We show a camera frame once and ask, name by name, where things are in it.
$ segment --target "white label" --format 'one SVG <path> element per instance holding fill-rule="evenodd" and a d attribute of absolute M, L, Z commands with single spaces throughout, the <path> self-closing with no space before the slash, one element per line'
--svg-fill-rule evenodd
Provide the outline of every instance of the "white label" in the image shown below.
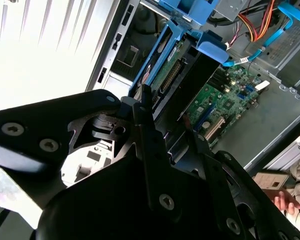
<path fill-rule="evenodd" d="M 268 82 L 267 80 L 265 80 L 262 83 L 260 83 L 257 86 L 255 86 L 255 89 L 257 89 L 258 91 L 260 91 L 261 89 L 264 89 L 269 84 L 270 84 L 270 82 Z"/>
<path fill-rule="evenodd" d="M 282 188 L 288 178 L 288 174 L 259 172 L 256 174 L 253 180 L 262 189 L 279 190 Z"/>
<path fill-rule="evenodd" d="M 176 53 L 177 51 L 177 47 L 174 47 L 174 49 L 172 50 L 172 52 L 170 53 L 169 57 L 168 57 L 168 62 L 170 62 L 171 58 L 173 57 L 173 55 Z"/>
<path fill-rule="evenodd" d="M 248 60 L 248 58 L 247 57 L 244 57 L 244 58 L 241 58 L 240 60 L 240 63 L 247 63 L 247 62 L 249 62 L 249 60 Z"/>
<path fill-rule="evenodd" d="M 202 112 L 204 111 L 204 109 L 203 109 L 202 107 L 198 107 L 197 111 L 198 111 L 199 113 L 202 113 Z"/>

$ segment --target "blue plastic latch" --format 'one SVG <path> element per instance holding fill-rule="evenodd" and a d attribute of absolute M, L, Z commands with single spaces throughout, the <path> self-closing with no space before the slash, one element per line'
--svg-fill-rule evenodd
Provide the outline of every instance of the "blue plastic latch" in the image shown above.
<path fill-rule="evenodd" d="M 170 12 L 175 10 L 199 25 L 204 25 L 218 2 L 219 0 L 159 0 L 159 5 Z"/>
<path fill-rule="evenodd" d="M 225 63 L 229 58 L 227 46 L 221 42 L 218 35 L 210 30 L 202 32 L 196 49 L 221 64 Z"/>

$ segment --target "blue drive bay bracket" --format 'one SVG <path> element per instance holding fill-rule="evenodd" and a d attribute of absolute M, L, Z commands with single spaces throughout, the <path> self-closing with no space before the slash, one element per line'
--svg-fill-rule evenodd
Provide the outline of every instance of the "blue drive bay bracket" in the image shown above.
<path fill-rule="evenodd" d="M 217 61 L 220 64 L 226 62 L 229 58 L 226 52 L 226 45 L 222 43 L 222 38 L 215 34 L 214 32 L 200 31 L 192 28 L 191 22 L 195 22 L 200 26 L 204 25 L 213 12 L 215 6 L 218 4 L 219 0 L 160 0 L 159 4 L 171 11 L 171 20 L 168 21 L 166 26 L 163 28 L 160 36 L 158 37 L 155 45 L 153 46 L 149 56 L 145 60 L 143 66 L 139 70 L 136 78 L 134 79 L 131 88 L 129 90 L 129 96 L 133 97 L 137 85 L 141 83 L 143 75 L 147 73 L 147 77 L 143 84 L 151 86 L 156 75 L 160 71 L 166 59 L 172 52 L 175 44 L 182 39 L 182 37 L 187 34 L 196 39 L 195 48 L 209 56 L 212 61 Z M 169 39 L 165 44 L 159 58 L 151 70 L 148 71 L 149 63 L 152 57 L 157 53 L 160 43 L 164 41 L 163 38 L 167 36 L 166 32 L 170 31 Z"/>

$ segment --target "finger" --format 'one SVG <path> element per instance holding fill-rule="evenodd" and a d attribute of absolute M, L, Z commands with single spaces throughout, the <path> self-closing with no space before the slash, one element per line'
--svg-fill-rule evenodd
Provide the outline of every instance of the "finger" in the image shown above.
<path fill-rule="evenodd" d="M 276 196 L 274 198 L 274 205 L 281 211 L 281 208 L 280 208 L 280 197 Z"/>
<path fill-rule="evenodd" d="M 280 196 L 280 209 L 281 210 L 286 210 L 287 209 L 287 204 L 286 204 L 286 199 L 285 199 L 284 192 L 280 191 L 279 196 Z"/>
<path fill-rule="evenodd" d="M 294 215 L 295 214 L 295 205 L 292 202 L 290 202 L 289 205 L 288 205 L 288 213 L 290 215 Z"/>
<path fill-rule="evenodd" d="M 297 209 L 300 209 L 300 203 L 293 196 L 290 195 L 288 200 L 289 203 L 293 203 Z"/>

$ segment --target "green circuit board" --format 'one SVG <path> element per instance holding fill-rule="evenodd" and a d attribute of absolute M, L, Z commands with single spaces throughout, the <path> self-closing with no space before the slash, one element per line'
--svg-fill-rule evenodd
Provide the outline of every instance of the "green circuit board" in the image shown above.
<path fill-rule="evenodd" d="M 229 82 L 225 85 L 225 90 L 221 92 L 215 89 L 208 81 L 187 109 L 192 127 L 202 136 L 211 132 L 210 128 L 224 119 L 224 123 L 215 128 L 217 129 L 215 135 L 208 140 L 211 147 L 240 119 L 247 109 L 258 106 L 257 97 L 260 92 L 257 92 L 255 86 L 262 82 L 240 66 L 228 69 L 219 67 L 218 71 L 219 73 L 222 71 L 221 73 L 224 73 Z M 209 127 L 204 128 L 201 124 L 199 125 L 202 119 L 204 122 L 208 122 Z"/>
<path fill-rule="evenodd" d="M 183 46 L 183 44 L 184 44 L 184 41 L 181 40 L 171 50 L 171 53 L 168 56 L 167 61 L 163 64 L 162 68 L 160 69 L 157 76 L 153 80 L 153 83 L 151 84 L 152 91 L 159 90 L 161 85 L 167 79 L 167 76 L 169 75 L 170 71 L 176 64 L 177 60 L 179 59 L 180 56 L 182 56 L 180 49 Z"/>

